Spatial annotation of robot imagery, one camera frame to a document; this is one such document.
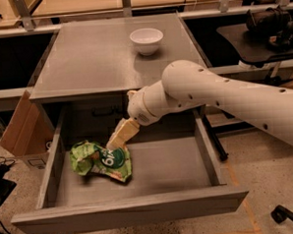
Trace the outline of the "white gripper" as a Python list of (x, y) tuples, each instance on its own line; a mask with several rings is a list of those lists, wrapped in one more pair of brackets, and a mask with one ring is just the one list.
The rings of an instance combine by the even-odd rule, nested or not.
[(109, 149), (115, 150), (124, 147), (125, 142), (134, 137), (140, 130), (140, 125), (148, 126), (158, 121), (159, 117), (153, 115), (146, 105), (146, 96), (150, 92), (151, 87), (128, 91), (127, 108), (130, 118), (120, 119), (106, 144)]

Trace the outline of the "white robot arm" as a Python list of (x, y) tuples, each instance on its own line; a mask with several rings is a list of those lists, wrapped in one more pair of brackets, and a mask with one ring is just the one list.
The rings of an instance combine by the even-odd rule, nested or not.
[(141, 126), (162, 116), (202, 105), (215, 106), (293, 146), (293, 88), (223, 78), (201, 65), (177, 60), (151, 86), (128, 92), (121, 119), (106, 146), (123, 147)]

